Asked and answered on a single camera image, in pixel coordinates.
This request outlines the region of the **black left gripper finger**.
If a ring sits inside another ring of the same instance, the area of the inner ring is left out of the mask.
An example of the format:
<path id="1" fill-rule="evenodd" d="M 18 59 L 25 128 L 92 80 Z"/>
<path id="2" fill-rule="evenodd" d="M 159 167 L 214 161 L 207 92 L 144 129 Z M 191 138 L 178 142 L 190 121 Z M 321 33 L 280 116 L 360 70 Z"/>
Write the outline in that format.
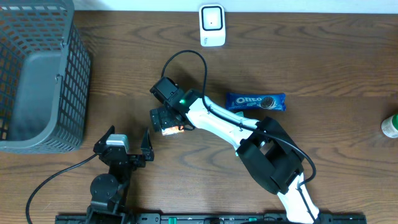
<path id="1" fill-rule="evenodd" d="M 110 135 L 114 134 L 115 127 L 112 125 L 107 132 L 95 143 L 93 149 L 104 149 L 106 146 L 106 141 Z"/>
<path id="2" fill-rule="evenodd" d="M 152 147 L 152 143 L 150 141 L 150 132 L 149 132 L 148 128 L 144 131 L 144 136 L 143 136 L 143 139 L 141 142 L 140 149 L 144 156 L 152 156 L 153 155 L 153 147 Z"/>

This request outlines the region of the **orange snack packet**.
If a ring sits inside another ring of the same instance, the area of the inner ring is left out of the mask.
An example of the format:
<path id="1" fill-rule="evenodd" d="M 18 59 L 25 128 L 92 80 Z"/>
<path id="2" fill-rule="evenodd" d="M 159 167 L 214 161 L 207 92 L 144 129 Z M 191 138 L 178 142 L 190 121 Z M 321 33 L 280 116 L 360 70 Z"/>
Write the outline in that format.
<path id="1" fill-rule="evenodd" d="M 183 126 L 174 126 L 174 127 L 170 127 L 170 128 L 165 128 L 161 131 L 163 136 L 170 136 L 170 135 L 174 135 L 174 134 L 178 134 L 178 133 L 183 133 L 184 127 Z"/>

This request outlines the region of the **blue Oreo cookie pack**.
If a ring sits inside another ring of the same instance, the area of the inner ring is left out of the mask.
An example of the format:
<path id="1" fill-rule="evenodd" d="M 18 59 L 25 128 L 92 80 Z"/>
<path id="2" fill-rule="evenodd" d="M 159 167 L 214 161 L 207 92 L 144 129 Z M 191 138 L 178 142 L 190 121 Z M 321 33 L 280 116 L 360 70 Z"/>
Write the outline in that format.
<path id="1" fill-rule="evenodd" d="M 276 110 L 285 111 L 285 94 L 245 95 L 227 93 L 225 108 L 227 110 Z"/>

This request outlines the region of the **green lidded jar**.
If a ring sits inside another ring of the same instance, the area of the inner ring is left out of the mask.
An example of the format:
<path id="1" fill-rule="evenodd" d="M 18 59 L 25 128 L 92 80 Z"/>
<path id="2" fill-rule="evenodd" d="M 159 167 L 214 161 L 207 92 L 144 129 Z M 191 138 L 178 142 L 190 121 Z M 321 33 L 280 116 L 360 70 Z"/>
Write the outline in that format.
<path id="1" fill-rule="evenodd" d="M 395 139 L 398 137 L 397 129 L 397 115 L 392 115 L 381 123 L 381 130 L 383 134 L 389 138 Z"/>

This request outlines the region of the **mint green wipes pack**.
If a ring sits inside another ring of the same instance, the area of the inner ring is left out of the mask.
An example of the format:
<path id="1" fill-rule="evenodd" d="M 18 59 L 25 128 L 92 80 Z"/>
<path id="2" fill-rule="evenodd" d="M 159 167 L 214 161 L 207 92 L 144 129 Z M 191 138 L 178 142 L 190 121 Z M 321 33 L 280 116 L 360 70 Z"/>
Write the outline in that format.
<path id="1" fill-rule="evenodd" d="M 237 113 L 235 113 L 235 115 L 239 116 L 239 120 L 244 119 L 244 113 L 242 111 L 238 111 Z"/>

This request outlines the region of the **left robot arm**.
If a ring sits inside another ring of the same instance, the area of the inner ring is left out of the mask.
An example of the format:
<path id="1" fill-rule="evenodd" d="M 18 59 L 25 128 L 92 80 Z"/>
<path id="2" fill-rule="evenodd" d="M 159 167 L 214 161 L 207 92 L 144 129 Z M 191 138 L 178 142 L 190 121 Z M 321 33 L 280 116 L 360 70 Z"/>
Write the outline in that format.
<path id="1" fill-rule="evenodd" d="M 95 143 L 93 152 L 109 171 L 97 175 L 90 185 L 91 202 L 85 223 L 136 222 L 135 215 L 126 208 L 126 200 L 132 173 L 154 160 L 148 129 L 144 131 L 140 150 L 140 154 L 130 154 L 127 136 L 116 134 L 114 126 Z"/>

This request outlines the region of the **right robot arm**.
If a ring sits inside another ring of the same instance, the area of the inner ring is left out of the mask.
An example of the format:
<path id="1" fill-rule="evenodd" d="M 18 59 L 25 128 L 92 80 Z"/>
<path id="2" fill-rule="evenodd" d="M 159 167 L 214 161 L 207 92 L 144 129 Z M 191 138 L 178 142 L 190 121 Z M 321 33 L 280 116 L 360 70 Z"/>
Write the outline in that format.
<path id="1" fill-rule="evenodd" d="M 288 221 L 318 222 L 320 211 L 305 186 L 314 175 L 304 177 L 302 162 L 315 164 L 276 120 L 238 116 L 212 102 L 204 91 L 183 91 L 168 77 L 162 77 L 150 92 L 180 129 L 189 124 L 230 143 L 251 177 L 279 197 Z"/>

